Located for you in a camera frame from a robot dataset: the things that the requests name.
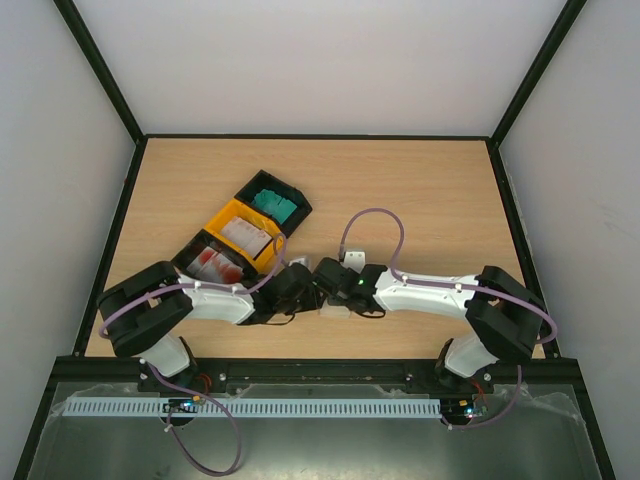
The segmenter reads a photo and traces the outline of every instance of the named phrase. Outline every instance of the wooden table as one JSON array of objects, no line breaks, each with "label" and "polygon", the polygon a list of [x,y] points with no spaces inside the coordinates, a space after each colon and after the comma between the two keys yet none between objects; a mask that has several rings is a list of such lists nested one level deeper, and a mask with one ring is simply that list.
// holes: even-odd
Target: wooden table
[{"label": "wooden table", "polygon": [[[520,269],[493,170],[481,141],[151,139],[117,245],[107,288],[158,260],[170,260],[260,169],[301,190],[313,212],[291,236],[288,258],[313,265],[335,257],[351,216],[386,207],[404,222],[398,267],[462,275],[497,265]],[[360,218],[347,246],[369,263],[388,263],[398,241],[394,221]],[[97,335],[87,356],[113,356]],[[418,312],[384,319],[299,314],[285,327],[237,327],[185,320],[173,332],[196,357],[435,358],[466,322]]]}]

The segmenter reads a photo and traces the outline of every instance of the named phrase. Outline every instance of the metal frame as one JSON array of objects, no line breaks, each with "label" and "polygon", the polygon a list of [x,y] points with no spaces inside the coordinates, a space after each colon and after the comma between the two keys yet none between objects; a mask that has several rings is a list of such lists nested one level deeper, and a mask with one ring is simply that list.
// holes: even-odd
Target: metal frame
[{"label": "metal frame", "polygon": [[[221,385],[219,375],[212,375],[217,391],[235,389],[246,383],[268,384],[376,384],[400,388],[409,393],[429,393],[431,398],[463,399],[469,392],[450,393],[436,386],[429,372],[433,371],[435,360],[279,360],[279,359],[198,359],[199,366],[210,373],[224,373],[225,385]],[[492,382],[509,384],[516,381],[513,365],[497,364],[488,367]],[[615,475],[600,434],[591,401],[584,384],[580,367],[576,360],[534,360],[523,366],[523,376],[528,384],[571,385],[578,407],[586,422],[587,433],[596,456],[600,473],[604,480],[613,480]],[[140,383],[140,364],[136,359],[120,358],[75,358],[58,357],[42,396],[42,401],[34,419],[25,448],[20,458],[14,480],[25,480],[45,426],[49,409],[58,384],[63,382],[90,383]]]},{"label": "metal frame", "polygon": [[[531,259],[529,245],[520,221],[513,193],[509,184],[499,147],[510,128],[516,121],[520,111],[544,74],[554,54],[582,10],[586,0],[567,0],[562,12],[549,32],[534,62],[520,84],[514,98],[510,102],[495,132],[486,136],[407,136],[407,135],[253,135],[253,134],[219,134],[219,135],[184,135],[184,134],[149,134],[140,129],[135,117],[127,105],[113,75],[91,34],[82,20],[73,0],[53,0],[70,31],[77,40],[87,61],[93,68],[106,94],[113,103],[122,122],[136,144],[131,160],[129,173],[125,181],[116,214],[109,231],[105,249],[93,283],[87,308],[76,339],[73,356],[59,357],[53,367],[45,388],[40,406],[36,413],[27,443],[25,445],[15,480],[26,479],[35,454],[40,433],[45,425],[57,385],[61,382],[137,382],[140,366],[134,359],[89,358],[85,357],[92,325],[97,313],[96,299],[105,286],[106,278],[113,260],[115,248],[122,230],[127,208],[131,200],[136,177],[144,156],[149,138],[234,138],[234,139],[331,139],[331,140],[468,140],[484,141],[489,152],[491,164],[502,199],[505,215],[513,238],[516,254],[525,283],[536,295],[542,298],[542,291],[535,267]],[[554,341],[545,346],[546,360],[534,360],[523,366],[524,377],[530,384],[571,384],[574,388],[578,406],[587,424],[587,431],[593,446],[602,477],[614,479],[614,472],[600,434],[597,420],[587,393],[577,361],[563,359],[557,343]],[[254,359],[199,359],[199,365],[210,372],[225,373],[226,382],[215,385],[225,389],[229,386],[242,385],[245,376],[252,382],[287,382],[310,383],[309,377],[320,378],[319,381],[338,383],[385,384],[403,388],[414,393],[429,393],[434,398],[456,398],[469,395],[466,389],[452,394],[442,390],[431,379],[435,360],[254,360]],[[513,383],[516,380],[515,368],[511,365],[497,364],[488,368],[495,383]]]}]

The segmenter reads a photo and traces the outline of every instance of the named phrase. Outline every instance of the green sponge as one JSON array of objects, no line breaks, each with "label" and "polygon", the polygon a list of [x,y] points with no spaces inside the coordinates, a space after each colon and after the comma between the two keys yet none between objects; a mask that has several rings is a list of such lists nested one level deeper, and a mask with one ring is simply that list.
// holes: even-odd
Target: green sponge
[{"label": "green sponge", "polygon": [[263,189],[258,193],[253,198],[251,205],[271,215],[280,224],[284,223],[298,208],[291,200],[282,198],[274,191],[267,189]]}]

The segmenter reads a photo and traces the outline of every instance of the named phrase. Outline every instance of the black metal edge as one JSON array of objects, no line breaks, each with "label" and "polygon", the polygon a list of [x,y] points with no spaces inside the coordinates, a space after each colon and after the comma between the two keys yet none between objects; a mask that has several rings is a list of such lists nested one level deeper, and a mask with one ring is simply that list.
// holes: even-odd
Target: black metal edge
[{"label": "black metal edge", "polygon": [[73,0],[53,0],[134,142],[143,133]]},{"label": "black metal edge", "polygon": [[[507,218],[507,223],[509,224],[513,246],[516,250],[516,256],[518,257],[518,263],[520,264],[524,283],[529,290],[535,293],[538,298],[544,302],[544,295],[542,294],[538,274],[536,273],[536,268],[533,264],[531,251],[529,250],[529,243],[527,242],[527,236],[525,235],[524,228],[522,227],[520,213],[516,207],[513,192],[511,191],[511,184],[509,183],[509,177],[507,176],[507,172],[504,168],[500,150],[491,141],[487,141],[487,151],[489,152],[489,159],[491,161],[491,166],[493,167],[493,174],[496,178],[498,191],[500,192],[502,207]],[[543,335],[548,335],[551,330],[549,326],[544,323],[540,328],[540,332]],[[545,343],[542,348],[544,349],[544,353],[547,358],[557,358],[560,356],[560,348],[556,340]]]},{"label": "black metal edge", "polygon": [[587,0],[567,0],[562,11],[558,15],[553,27],[549,31],[547,38],[544,40],[542,47],[538,51],[536,58],[529,67],[522,83],[518,87],[513,99],[509,103],[507,110],[504,112],[502,119],[498,123],[493,135],[491,136],[492,142],[496,146],[500,146],[504,141],[507,133],[513,126],[520,114],[520,111],[524,107],[525,103],[531,96],[531,93],[536,88],[536,85],[540,81],[540,78],[544,74],[545,70],[549,66],[551,59],[560,48],[562,41],[569,33],[571,26],[575,22],[576,18],[580,14],[582,7],[587,3]]},{"label": "black metal edge", "polygon": [[[250,375],[260,376],[269,373],[272,366],[305,368],[309,366],[317,373],[323,366],[335,369],[337,366],[355,368],[359,373],[362,367],[368,368],[371,376],[376,376],[379,369],[387,372],[389,366],[400,368],[403,372],[416,372],[418,368],[432,368],[434,359],[430,360],[299,360],[299,359],[225,359],[203,358],[197,362],[205,368],[215,365],[221,373],[233,371],[240,366],[243,372],[247,368]],[[514,365],[501,364],[488,367],[491,382],[496,384],[514,383],[516,368]],[[573,359],[560,358],[550,360],[534,360],[523,366],[523,377],[529,384],[571,385],[578,399],[578,407],[587,425],[587,433],[591,441],[596,461],[604,480],[615,480],[615,474],[607,453],[598,423],[589,400],[578,362]],[[60,382],[103,382],[103,383],[135,383],[140,380],[140,364],[134,358],[75,358],[73,356],[58,357],[53,366],[45,394],[38,408],[27,443],[25,444],[14,480],[24,480],[28,476],[38,441],[44,428],[48,411],[53,401],[55,389]]]},{"label": "black metal edge", "polygon": [[591,441],[591,447],[593,448],[593,452],[596,456],[600,475],[602,475],[604,480],[614,480],[616,476],[613,471],[613,465],[611,464],[611,459],[607,453],[607,447],[604,444],[604,439],[600,433],[600,427],[598,426],[596,414],[593,411],[589,395],[585,390],[583,393],[576,394],[576,398],[578,400],[580,413],[582,414],[582,418],[586,424],[589,440]]},{"label": "black metal edge", "polygon": [[127,178],[124,181],[122,187],[122,193],[120,194],[120,200],[118,200],[118,206],[111,222],[111,228],[109,229],[109,235],[105,243],[102,257],[100,258],[100,264],[98,265],[98,271],[96,272],[93,286],[91,287],[91,293],[89,294],[89,300],[87,307],[85,308],[78,335],[76,337],[75,344],[73,346],[73,354],[77,357],[84,356],[87,345],[89,344],[89,338],[91,336],[91,329],[93,328],[93,322],[98,313],[97,300],[98,296],[104,290],[107,276],[109,275],[109,269],[111,268],[111,262],[116,251],[118,244],[118,238],[120,238],[120,232],[122,231],[122,225],[129,208],[129,202],[133,195],[133,188],[138,177],[140,165],[142,164],[142,158],[144,156],[144,150],[147,146],[147,139],[143,137],[136,145],[131,158],[131,164],[129,165],[129,171],[127,172]]},{"label": "black metal edge", "polygon": [[289,133],[150,133],[148,138],[234,139],[234,140],[451,140],[481,141],[487,136],[473,135],[338,135]]},{"label": "black metal edge", "polygon": [[38,406],[38,410],[36,411],[33,423],[31,424],[31,429],[29,430],[27,441],[24,444],[22,455],[20,456],[18,466],[16,467],[16,472],[13,476],[14,480],[26,480],[29,476],[29,470],[31,470],[33,458],[35,457],[38,443],[40,442],[40,436],[42,435],[42,430],[44,429],[45,423],[47,422],[47,418],[49,416],[49,410],[51,409],[51,404],[53,403],[54,394],[55,387],[47,387],[42,394],[40,405]]}]

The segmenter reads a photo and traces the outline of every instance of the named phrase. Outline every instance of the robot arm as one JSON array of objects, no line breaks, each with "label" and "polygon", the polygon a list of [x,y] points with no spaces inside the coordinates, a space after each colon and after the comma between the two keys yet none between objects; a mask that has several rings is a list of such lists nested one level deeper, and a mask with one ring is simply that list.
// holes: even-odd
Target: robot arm
[{"label": "robot arm", "polygon": [[158,262],[106,290],[98,298],[98,308],[106,320],[150,292],[184,285],[140,303],[107,327],[116,356],[139,356],[163,376],[172,377],[193,363],[184,341],[170,333],[185,318],[255,325],[267,323],[277,313],[291,315],[318,305],[311,272],[301,264],[292,263],[259,290],[243,293],[260,279],[222,287],[194,281],[176,273],[170,262]]},{"label": "robot arm", "polygon": [[485,267],[480,275],[463,277],[404,272],[394,276],[384,265],[367,264],[356,272],[334,259],[324,258],[314,271],[313,283],[331,304],[343,305],[362,316],[414,310],[467,320],[473,332],[448,341],[440,355],[436,374],[443,384],[450,386],[460,377],[470,377],[498,360],[517,364],[530,361],[542,323],[538,315],[524,307],[462,288],[489,287],[542,307],[533,293],[497,267]]},{"label": "robot arm", "polygon": [[[259,290],[244,294],[246,288],[260,279],[227,287],[199,282],[194,285],[193,279],[177,274],[171,263],[159,262],[104,292],[98,305],[106,319],[162,286],[185,285],[155,301],[141,303],[108,326],[117,356],[140,356],[165,377],[194,364],[186,344],[170,333],[184,318],[224,320],[235,325],[264,324],[276,313],[291,315],[318,308],[322,304],[321,293],[330,303],[343,305],[362,316],[414,310],[468,321],[473,332],[448,341],[440,355],[436,374],[447,386],[455,387],[461,377],[470,377],[497,360],[521,364],[531,359],[541,318],[521,306],[462,288],[462,285],[490,287],[542,306],[539,299],[503,270],[485,267],[480,275],[464,277],[398,273],[394,276],[387,266],[375,264],[366,264],[357,272],[335,259],[324,258],[313,274],[294,263]],[[415,285],[416,281],[453,287]]]}]

